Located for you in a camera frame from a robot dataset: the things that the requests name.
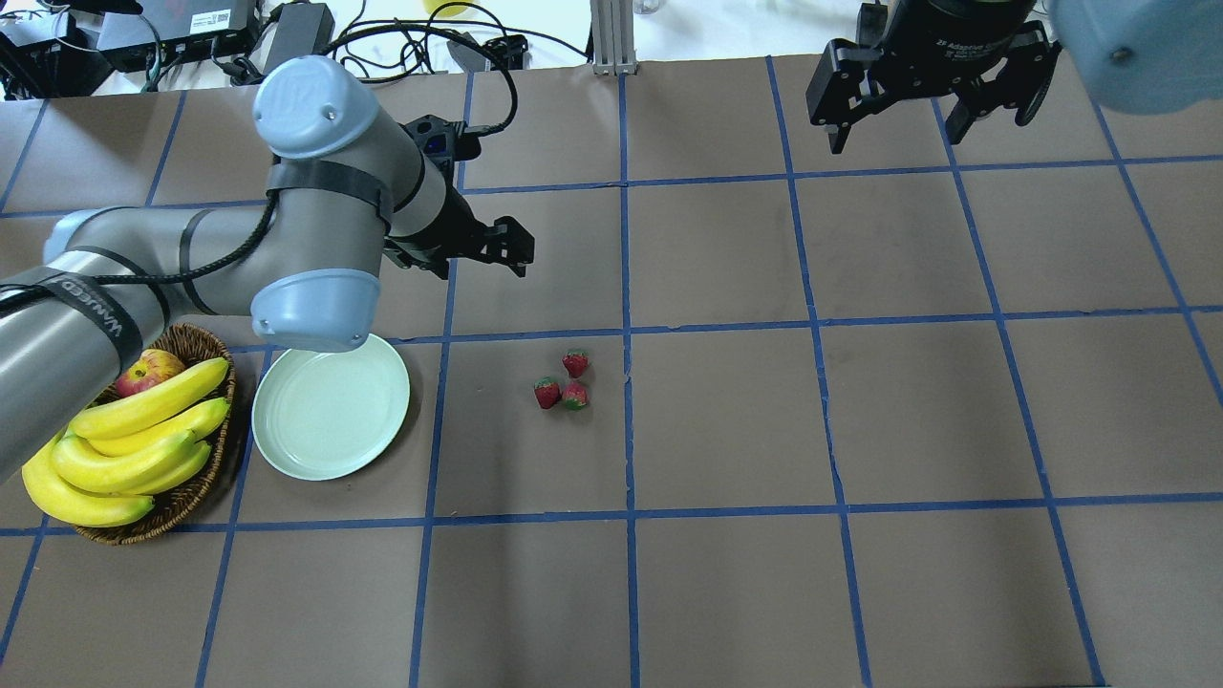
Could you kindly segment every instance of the wicker basket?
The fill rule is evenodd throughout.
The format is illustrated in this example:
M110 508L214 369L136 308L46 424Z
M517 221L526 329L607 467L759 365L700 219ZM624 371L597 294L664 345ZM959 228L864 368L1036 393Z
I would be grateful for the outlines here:
M210 392L205 400L225 397L231 407L230 413L220 428L213 433L208 441L213 445L213 455L208 458L204 468L199 469L194 477L177 488L157 495L154 497L153 511L141 521L115 528L87 528L73 527L76 532L105 545L131 545L143 543L161 535L175 525L182 523L187 516L204 503L205 497L214 491L216 485L227 484L226 477L236 474L236 466L240 463L236 445L237 437L242 434L235 433L231 428L235 417L242 414L234 413L234 393L237 389L237 375L234 371L234 357L230 356L225 343L207 329L190 324L179 323L171 325L157 341L152 348L163 349L179 357L183 364L192 367L208 359L223 357L229 362L229 373L225 380ZM99 403L114 402L119 398L115 386L111 385L98 396Z

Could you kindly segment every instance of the strawberry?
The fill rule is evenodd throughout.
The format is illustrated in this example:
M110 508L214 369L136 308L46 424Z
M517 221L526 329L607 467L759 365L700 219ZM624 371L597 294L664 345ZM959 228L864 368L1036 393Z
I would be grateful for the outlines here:
M550 409L560 401L560 385L550 379L543 378L536 382L536 402L541 409Z
M578 379L591 367L591 356L586 349L570 349L560 364L569 371L569 378Z
M591 403L586 387L576 380L571 380L569 385L565 386L565 393L561 396L560 401L565 404L565 408L571 412L580 412Z

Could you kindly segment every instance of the plate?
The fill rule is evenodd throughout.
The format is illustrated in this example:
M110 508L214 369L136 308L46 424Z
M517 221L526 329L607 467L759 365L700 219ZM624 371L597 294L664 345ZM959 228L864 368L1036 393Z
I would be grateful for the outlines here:
M272 364L254 393L254 444L285 475L349 475L374 461L399 434L410 387L404 359L373 334L344 354L290 349Z

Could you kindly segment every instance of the apple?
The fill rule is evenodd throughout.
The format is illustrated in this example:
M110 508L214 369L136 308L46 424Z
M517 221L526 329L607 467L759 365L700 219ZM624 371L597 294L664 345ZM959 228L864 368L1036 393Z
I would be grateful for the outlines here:
M185 370L187 367L170 352L144 349L132 368L115 381L115 391L119 392L120 397L131 397L137 392L160 385Z

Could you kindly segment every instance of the banana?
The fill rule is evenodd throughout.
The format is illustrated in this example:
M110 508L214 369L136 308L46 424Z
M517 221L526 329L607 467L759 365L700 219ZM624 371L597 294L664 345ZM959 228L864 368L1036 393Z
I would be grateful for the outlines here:
M199 469L204 468L208 463L208 457L213 453L213 448L208 442L196 442L191 456L174 467L170 473L163 475L157 480L150 480L143 485L137 485L131 490L127 490L128 495L160 495L171 488L177 488L179 485L186 483L191 477L199 473Z
M21 467L26 492L48 516L76 525L110 528L139 521L153 511L153 497L91 495L70 485L51 466L57 444L59 436Z
M86 409L68 423L68 430L87 440L114 440L152 428L208 395L229 371L216 358L198 363L170 380L117 402Z
M121 457L138 452L168 435L174 435L183 430L190 430L196 437L208 437L225 422L229 407L227 401L218 397L216 400L201 402L170 420L164 420L153 428L133 433L132 435L125 435L114 440L89 440L89 446L108 457Z
M187 461L194 451L196 436L190 430L176 433L124 457L104 457L81 437L60 440L51 451L51 463L60 478L88 492L127 492L152 483Z

